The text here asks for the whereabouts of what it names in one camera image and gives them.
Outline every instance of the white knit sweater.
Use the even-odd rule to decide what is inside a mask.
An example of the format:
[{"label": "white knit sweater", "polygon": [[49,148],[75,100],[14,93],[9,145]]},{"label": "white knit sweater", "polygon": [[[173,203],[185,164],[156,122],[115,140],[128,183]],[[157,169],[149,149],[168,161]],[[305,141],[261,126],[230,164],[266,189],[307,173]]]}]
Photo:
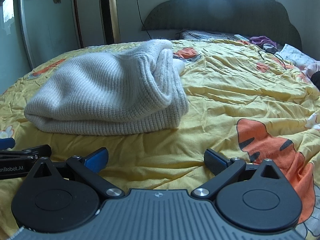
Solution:
[{"label": "white knit sweater", "polygon": [[124,135],[176,128],[188,112],[181,68],[167,40],[74,57],[61,64],[24,114],[45,132]]}]

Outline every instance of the purple cloth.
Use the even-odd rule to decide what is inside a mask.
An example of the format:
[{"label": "purple cloth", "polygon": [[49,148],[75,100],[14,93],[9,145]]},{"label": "purple cloth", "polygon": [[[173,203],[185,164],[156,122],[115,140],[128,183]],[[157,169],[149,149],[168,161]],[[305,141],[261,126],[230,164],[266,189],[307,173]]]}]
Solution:
[{"label": "purple cloth", "polygon": [[276,42],[270,40],[266,36],[251,37],[250,42],[254,45],[261,47],[261,48],[263,47],[264,44],[271,44],[272,46],[277,47]]}]

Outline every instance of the dark headboard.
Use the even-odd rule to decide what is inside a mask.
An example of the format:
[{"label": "dark headboard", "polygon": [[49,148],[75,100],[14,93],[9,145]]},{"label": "dark headboard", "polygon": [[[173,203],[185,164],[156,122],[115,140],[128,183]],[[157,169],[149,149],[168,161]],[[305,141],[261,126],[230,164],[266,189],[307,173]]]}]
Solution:
[{"label": "dark headboard", "polygon": [[155,7],[144,26],[147,30],[191,29],[265,35],[302,50],[297,29],[290,23],[284,6],[275,0],[170,0]]}]

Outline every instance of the silver bolt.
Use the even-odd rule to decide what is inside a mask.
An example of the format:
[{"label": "silver bolt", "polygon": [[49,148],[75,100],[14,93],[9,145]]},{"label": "silver bolt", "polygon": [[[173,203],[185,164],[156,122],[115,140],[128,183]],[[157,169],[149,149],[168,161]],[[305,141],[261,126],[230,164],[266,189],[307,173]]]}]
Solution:
[{"label": "silver bolt", "polygon": [[110,188],[106,191],[106,194],[110,197],[119,197],[122,194],[122,190],[119,188]]},{"label": "silver bolt", "polygon": [[193,194],[199,196],[199,197],[205,197],[207,195],[209,195],[209,190],[207,190],[206,188],[196,188],[193,191]]}]

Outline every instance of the gold floor-standing air conditioner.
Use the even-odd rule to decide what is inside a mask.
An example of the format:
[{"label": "gold floor-standing air conditioner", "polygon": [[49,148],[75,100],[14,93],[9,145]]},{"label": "gold floor-standing air conditioner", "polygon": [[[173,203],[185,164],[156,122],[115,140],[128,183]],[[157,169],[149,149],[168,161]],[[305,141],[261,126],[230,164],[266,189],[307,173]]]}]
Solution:
[{"label": "gold floor-standing air conditioner", "polygon": [[99,4],[105,44],[120,43],[116,0],[99,0]]}]

